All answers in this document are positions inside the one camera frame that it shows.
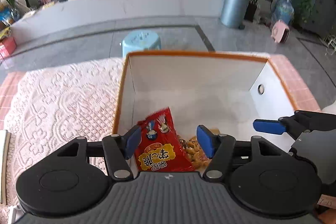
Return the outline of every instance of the gray tiled floor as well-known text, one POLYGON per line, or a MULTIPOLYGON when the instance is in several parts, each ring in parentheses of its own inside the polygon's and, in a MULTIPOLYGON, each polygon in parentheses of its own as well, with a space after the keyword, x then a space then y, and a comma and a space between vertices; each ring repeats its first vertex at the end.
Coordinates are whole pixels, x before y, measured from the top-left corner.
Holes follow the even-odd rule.
MULTIPOLYGON (((3 81, 9 71, 29 71, 92 59, 121 57, 122 47, 120 43, 129 31, 113 32, 113 29, 134 28, 143 25, 185 24, 199 24, 216 51, 284 54, 307 83, 321 108, 332 104, 336 100, 336 87, 334 85, 334 83, 336 84, 336 56, 325 56, 325 47, 309 42, 300 42, 296 37, 302 35, 296 31, 290 33, 285 44, 275 44, 270 37, 270 30, 265 26, 245 22, 246 28, 244 30, 235 30, 226 28, 217 18, 153 17, 127 19, 54 33, 19 46, 14 56, 7 60, 10 68, 6 69, 4 64, 1 64, 0 82, 3 81)), ((153 30, 160 35, 162 48, 164 49, 207 50, 194 28, 175 27, 155 28, 153 30)))

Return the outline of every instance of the snack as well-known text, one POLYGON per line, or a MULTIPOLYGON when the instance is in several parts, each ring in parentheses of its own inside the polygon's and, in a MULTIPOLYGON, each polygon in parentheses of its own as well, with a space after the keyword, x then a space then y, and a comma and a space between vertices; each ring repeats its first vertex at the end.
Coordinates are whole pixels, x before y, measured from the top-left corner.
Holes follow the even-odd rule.
POLYGON ((192 137, 189 141, 185 141, 180 135, 178 135, 178 138, 184 151, 187 153, 187 158, 195 169, 207 167, 209 165, 211 160, 208 159, 203 152, 196 136, 192 137))
POLYGON ((2 39, 5 39, 5 38, 7 38, 7 37, 10 37, 11 34, 12 34, 12 31, 11 31, 10 27, 7 27, 7 28, 3 29, 3 30, 0 32, 0 41, 1 41, 2 39))
POLYGON ((11 15, 11 12, 7 7, 0 12, 0 19, 6 26, 9 26, 14 23, 14 19, 11 15))
POLYGON ((169 108, 139 121, 141 142, 135 150, 135 161, 140 171, 194 171, 174 129, 169 108))

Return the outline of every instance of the blue plastic stool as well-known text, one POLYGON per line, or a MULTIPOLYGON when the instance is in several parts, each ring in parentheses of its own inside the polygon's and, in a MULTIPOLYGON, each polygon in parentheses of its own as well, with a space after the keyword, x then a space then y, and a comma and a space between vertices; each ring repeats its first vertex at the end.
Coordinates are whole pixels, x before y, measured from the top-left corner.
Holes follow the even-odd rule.
POLYGON ((160 49, 160 37, 156 32, 150 30, 130 32, 123 40, 123 58, 125 58, 129 52, 160 49))

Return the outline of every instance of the metal screw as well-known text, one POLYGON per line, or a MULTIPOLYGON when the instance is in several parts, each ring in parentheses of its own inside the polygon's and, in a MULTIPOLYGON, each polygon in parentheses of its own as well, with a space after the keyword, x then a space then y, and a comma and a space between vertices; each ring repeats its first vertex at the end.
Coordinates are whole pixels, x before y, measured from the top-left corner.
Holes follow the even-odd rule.
POLYGON ((210 170, 206 173, 206 175, 210 179, 219 179, 223 173, 218 170, 210 170))
POLYGON ((125 179, 127 178, 131 173, 127 170, 117 170, 113 173, 113 175, 118 179, 125 179))

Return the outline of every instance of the cardboard box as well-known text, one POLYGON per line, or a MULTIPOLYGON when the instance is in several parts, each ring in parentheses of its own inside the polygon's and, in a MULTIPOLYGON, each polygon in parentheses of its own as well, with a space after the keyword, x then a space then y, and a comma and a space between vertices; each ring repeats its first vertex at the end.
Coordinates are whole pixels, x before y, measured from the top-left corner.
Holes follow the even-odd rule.
POLYGON ((186 139, 195 136, 197 126, 203 124, 237 140, 261 135, 284 151, 294 142, 287 133, 279 136, 253 129, 254 119, 277 120, 297 109, 272 63, 264 57, 182 51, 129 53, 113 133, 123 135, 167 106, 176 131, 186 139), (258 93, 261 84, 262 95, 258 93))

